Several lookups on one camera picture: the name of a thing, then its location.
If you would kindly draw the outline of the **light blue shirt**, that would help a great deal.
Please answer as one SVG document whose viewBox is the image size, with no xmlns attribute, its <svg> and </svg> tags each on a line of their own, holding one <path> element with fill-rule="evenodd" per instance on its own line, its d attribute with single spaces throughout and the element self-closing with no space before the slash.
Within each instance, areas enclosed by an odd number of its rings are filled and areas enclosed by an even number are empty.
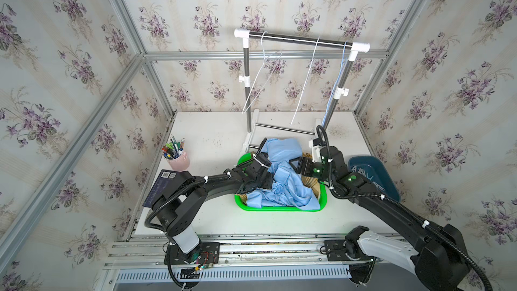
<svg viewBox="0 0 517 291">
<path fill-rule="evenodd" d="M 301 211 L 319 211 L 320 203 L 314 191 L 305 186 L 302 178 L 289 161 L 303 156 L 302 148 L 294 138 L 266 140 L 262 152 L 268 154 L 273 175 L 272 188 L 260 188 L 246 194 L 246 205 L 256 210 L 270 207 L 294 207 Z"/>
</svg>

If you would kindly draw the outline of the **light blue wire hanger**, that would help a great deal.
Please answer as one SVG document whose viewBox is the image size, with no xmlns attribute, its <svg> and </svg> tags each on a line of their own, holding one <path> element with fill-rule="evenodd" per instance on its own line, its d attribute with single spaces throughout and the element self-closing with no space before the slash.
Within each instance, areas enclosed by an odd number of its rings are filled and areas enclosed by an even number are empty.
<svg viewBox="0 0 517 291">
<path fill-rule="evenodd" d="M 342 50 L 342 54 L 341 54 L 341 62 L 340 62 L 340 68 L 339 68 L 339 72 L 338 72 L 338 77 L 334 83 L 334 86 L 333 86 L 333 89 L 331 91 L 331 95 L 330 95 L 330 99 L 332 100 L 333 97 L 334 97 L 334 94 L 339 86 L 339 82 L 341 81 L 341 78 L 342 78 L 342 73 L 343 73 L 343 70 L 345 69 L 345 66 L 347 64 L 347 57 L 346 57 L 346 50 L 347 50 L 347 47 L 344 46 L 343 47 L 343 50 Z"/>
</svg>

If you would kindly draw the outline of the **yellow plaid shirt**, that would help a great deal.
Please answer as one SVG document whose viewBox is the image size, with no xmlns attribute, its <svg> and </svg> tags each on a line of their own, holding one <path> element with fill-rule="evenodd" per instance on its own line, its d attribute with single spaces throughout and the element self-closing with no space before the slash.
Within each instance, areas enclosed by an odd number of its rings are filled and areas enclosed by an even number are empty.
<svg viewBox="0 0 517 291">
<path fill-rule="evenodd" d="M 301 210 L 319 210 L 320 205 L 312 185 L 319 185 L 316 178 L 296 174 L 287 162 L 276 170 L 270 190 L 257 189 L 240 195 L 249 207 L 297 207 Z"/>
</svg>

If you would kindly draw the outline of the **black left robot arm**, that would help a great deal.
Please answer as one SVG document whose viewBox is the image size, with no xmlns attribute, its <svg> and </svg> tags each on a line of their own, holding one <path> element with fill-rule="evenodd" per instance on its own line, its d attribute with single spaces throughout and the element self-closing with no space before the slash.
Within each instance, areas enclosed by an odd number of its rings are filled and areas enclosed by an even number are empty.
<svg viewBox="0 0 517 291">
<path fill-rule="evenodd" d="M 214 176 L 193 176 L 188 171 L 168 171 L 168 177 L 159 177 L 158 182 L 166 185 L 153 195 L 151 212 L 144 221 L 144 226 L 164 233 L 168 239 L 164 263 L 167 265 L 171 280 L 181 290 L 192 290 L 197 282 L 181 282 L 175 276 L 172 265 L 175 257 L 173 250 L 179 248 L 178 259 L 193 264 L 201 254 L 205 254 L 202 265 L 210 259 L 215 260 L 215 253 L 205 251 L 199 236 L 191 226 L 201 206 L 211 199 L 224 195 L 245 195 L 259 188 L 271 188 L 273 175 L 268 172 L 271 162 L 265 152 L 266 139 L 258 150 L 251 154 L 251 159 L 224 173 Z"/>
</svg>

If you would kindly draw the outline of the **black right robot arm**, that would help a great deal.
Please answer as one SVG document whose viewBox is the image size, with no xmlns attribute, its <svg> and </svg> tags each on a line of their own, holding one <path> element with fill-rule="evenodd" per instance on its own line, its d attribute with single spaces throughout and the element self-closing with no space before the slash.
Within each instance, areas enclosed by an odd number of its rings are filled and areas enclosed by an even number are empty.
<svg viewBox="0 0 517 291">
<path fill-rule="evenodd" d="M 416 275 L 428 290 L 457 290 L 470 272 L 475 272 L 485 290 L 492 290 L 484 269 L 468 255 L 461 232 L 451 224 L 440 226 L 397 200 L 390 198 L 373 182 L 348 169 L 342 153 L 329 144 L 325 128 L 316 126 L 312 145 L 320 161 L 296 158 L 294 170 L 329 185 L 331 195 L 348 200 L 374 214 L 401 235 L 410 249 L 404 253 L 394 242 L 372 242 L 371 230 L 358 226 L 345 240 L 352 259 L 377 257 Z"/>
</svg>

